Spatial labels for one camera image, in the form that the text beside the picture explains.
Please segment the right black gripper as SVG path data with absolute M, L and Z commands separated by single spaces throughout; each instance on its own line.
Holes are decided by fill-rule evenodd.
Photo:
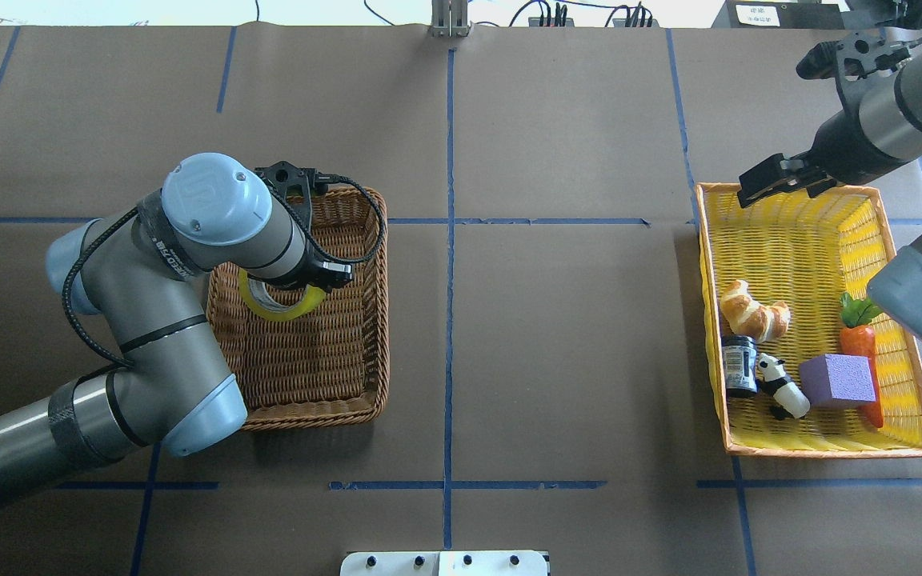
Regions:
M 850 160 L 842 154 L 809 150 L 786 156 L 775 153 L 739 176 L 738 203 L 742 209 L 776 196 L 805 192 L 817 197 L 844 182 Z

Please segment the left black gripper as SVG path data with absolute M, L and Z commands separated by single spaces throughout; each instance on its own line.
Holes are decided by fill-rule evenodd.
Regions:
M 288 248 L 277 261 L 278 265 L 292 265 L 285 274 L 268 278 L 268 284 L 279 290 L 297 290 L 315 286 L 330 293 L 347 287 L 355 280 L 354 267 L 341 265 L 330 259 L 321 258 L 311 241 L 297 233 L 289 241 Z

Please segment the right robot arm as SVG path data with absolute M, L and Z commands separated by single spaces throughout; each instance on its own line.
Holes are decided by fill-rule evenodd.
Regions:
M 833 80 L 841 109 L 820 125 L 806 152 L 772 154 L 740 175 L 740 207 L 773 194 L 805 190 L 815 198 L 835 186 L 867 185 L 922 157 L 922 38 L 892 42 L 855 32 L 817 43 L 796 73 Z M 922 235 L 899 248 L 867 289 L 922 340 Z

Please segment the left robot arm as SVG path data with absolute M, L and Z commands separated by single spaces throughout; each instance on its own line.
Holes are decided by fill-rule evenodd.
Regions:
M 330 291 L 354 259 L 311 233 L 311 197 L 348 183 L 287 162 L 248 169 L 192 154 L 128 212 L 58 238 L 46 272 L 67 321 L 105 368 L 0 416 L 0 508 L 143 447 L 201 451 L 245 423 L 247 408 L 190 278 L 231 262 L 248 293 Z

